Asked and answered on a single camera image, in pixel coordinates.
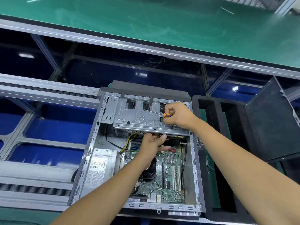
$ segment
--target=power supply label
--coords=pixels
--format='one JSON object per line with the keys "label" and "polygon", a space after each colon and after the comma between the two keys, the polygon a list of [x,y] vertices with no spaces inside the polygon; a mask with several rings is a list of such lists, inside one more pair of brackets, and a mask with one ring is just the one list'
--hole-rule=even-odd
{"label": "power supply label", "polygon": [[106,165],[107,158],[92,157],[84,186],[98,187],[101,185],[103,182]]}

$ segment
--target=workstation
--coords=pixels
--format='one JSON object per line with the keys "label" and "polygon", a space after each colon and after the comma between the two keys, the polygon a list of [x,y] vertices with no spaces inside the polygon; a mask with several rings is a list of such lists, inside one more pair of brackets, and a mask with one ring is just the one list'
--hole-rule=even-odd
{"label": "workstation", "polygon": [[[282,16],[295,1],[3,0],[1,218],[50,223],[155,132],[170,150],[119,216],[255,223],[201,139],[155,112],[184,102],[299,183],[299,18]],[[95,159],[109,161],[96,183]]]}

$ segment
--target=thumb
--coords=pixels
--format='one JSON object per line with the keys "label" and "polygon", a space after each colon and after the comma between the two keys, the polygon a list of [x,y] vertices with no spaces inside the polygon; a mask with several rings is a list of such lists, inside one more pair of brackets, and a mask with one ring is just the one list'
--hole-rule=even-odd
{"label": "thumb", "polygon": [[160,138],[155,139],[155,143],[157,144],[157,146],[160,146],[165,142],[166,139],[167,135],[163,134]]}
{"label": "thumb", "polygon": [[164,119],[163,119],[163,122],[164,123],[166,123],[166,124],[176,124],[175,123],[175,117],[174,116],[172,116],[172,117],[165,117]]}

